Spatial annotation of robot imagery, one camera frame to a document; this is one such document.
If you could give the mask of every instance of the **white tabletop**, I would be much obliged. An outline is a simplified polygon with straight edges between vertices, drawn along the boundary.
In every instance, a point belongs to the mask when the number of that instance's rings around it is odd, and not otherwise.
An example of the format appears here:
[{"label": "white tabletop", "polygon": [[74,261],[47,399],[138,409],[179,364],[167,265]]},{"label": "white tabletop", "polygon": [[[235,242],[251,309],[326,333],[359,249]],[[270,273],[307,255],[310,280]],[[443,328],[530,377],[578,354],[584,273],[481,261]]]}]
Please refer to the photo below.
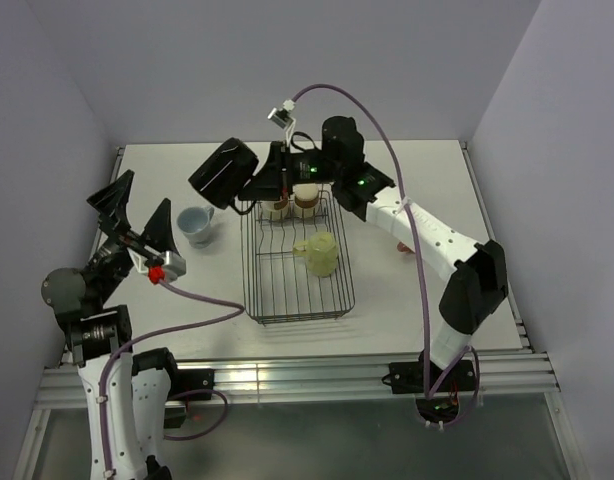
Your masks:
[{"label": "white tabletop", "polygon": [[[268,143],[249,143],[261,161]],[[136,175],[127,214],[132,228],[142,231],[163,197],[172,201],[174,239],[187,260],[187,275],[176,286],[192,292],[243,301],[240,217],[217,211],[212,222],[217,239],[194,250],[175,226],[186,207],[206,202],[187,179],[218,144],[130,145],[118,174]],[[456,230],[481,242],[488,238],[476,194],[457,141],[397,141],[407,194]],[[380,142],[367,142],[367,160],[387,175],[394,169]],[[415,258],[396,250],[385,232],[344,213],[356,305],[337,320],[314,320],[263,327],[241,315],[222,324],[156,337],[136,347],[144,351],[167,346],[177,359],[252,359],[419,352],[422,350],[421,302]],[[441,321],[438,303],[443,282],[425,268],[432,330]],[[227,309],[180,298],[151,285],[132,272],[108,301],[129,307],[133,335],[159,328],[210,319]],[[473,339],[479,350],[521,348],[509,303],[490,316]]]}]

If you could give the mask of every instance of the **wall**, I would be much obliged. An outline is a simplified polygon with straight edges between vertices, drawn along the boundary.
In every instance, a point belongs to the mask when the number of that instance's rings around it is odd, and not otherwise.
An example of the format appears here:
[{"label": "wall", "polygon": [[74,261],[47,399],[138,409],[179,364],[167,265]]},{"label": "wall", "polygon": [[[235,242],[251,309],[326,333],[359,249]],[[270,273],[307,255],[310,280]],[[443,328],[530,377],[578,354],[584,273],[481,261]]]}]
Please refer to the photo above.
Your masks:
[{"label": "wall", "polygon": [[[124,144],[275,139],[271,108],[314,82],[366,100],[393,138],[470,138],[539,0],[29,3]],[[314,135],[361,117],[333,93],[304,105]]]},{"label": "wall", "polygon": [[472,145],[531,339],[614,478],[614,0],[543,0]]},{"label": "wall", "polygon": [[0,479],[10,478],[44,364],[63,338],[44,276],[81,265],[95,229],[86,195],[112,150],[28,5],[0,0]]}]

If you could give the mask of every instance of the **wire rack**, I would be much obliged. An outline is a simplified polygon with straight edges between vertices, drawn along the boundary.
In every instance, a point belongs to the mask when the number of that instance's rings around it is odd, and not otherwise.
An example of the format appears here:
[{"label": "wire rack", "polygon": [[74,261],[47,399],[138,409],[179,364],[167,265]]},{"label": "wire rack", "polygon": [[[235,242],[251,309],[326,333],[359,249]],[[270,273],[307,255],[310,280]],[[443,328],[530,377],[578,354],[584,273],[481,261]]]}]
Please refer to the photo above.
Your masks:
[{"label": "wire rack", "polygon": [[[342,210],[328,190],[321,190],[312,218],[289,216],[271,221],[258,203],[241,219],[245,308],[258,323],[337,318],[354,308],[354,284]],[[293,246],[316,232],[331,232],[339,245],[338,267],[329,277],[307,271]]]}]

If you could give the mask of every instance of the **green mug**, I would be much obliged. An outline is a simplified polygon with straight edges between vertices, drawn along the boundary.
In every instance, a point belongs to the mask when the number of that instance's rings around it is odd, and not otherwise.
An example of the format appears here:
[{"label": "green mug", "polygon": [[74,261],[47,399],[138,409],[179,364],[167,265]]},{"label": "green mug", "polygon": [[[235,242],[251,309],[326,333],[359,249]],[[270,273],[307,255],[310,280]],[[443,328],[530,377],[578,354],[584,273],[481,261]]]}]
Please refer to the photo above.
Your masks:
[{"label": "green mug", "polygon": [[338,242],[329,232],[317,232],[307,240],[298,242],[294,255],[305,257],[307,270],[319,277],[327,277],[338,266]]}]

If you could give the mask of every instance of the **red connector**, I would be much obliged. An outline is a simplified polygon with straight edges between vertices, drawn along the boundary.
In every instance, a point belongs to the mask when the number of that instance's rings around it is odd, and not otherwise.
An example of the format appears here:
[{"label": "red connector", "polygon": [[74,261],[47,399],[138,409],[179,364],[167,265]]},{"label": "red connector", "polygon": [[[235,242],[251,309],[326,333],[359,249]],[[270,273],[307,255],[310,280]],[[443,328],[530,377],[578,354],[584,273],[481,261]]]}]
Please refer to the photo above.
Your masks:
[{"label": "red connector", "polygon": [[149,280],[151,280],[151,283],[156,285],[161,280],[165,280],[165,271],[162,267],[151,267],[147,276]]}]

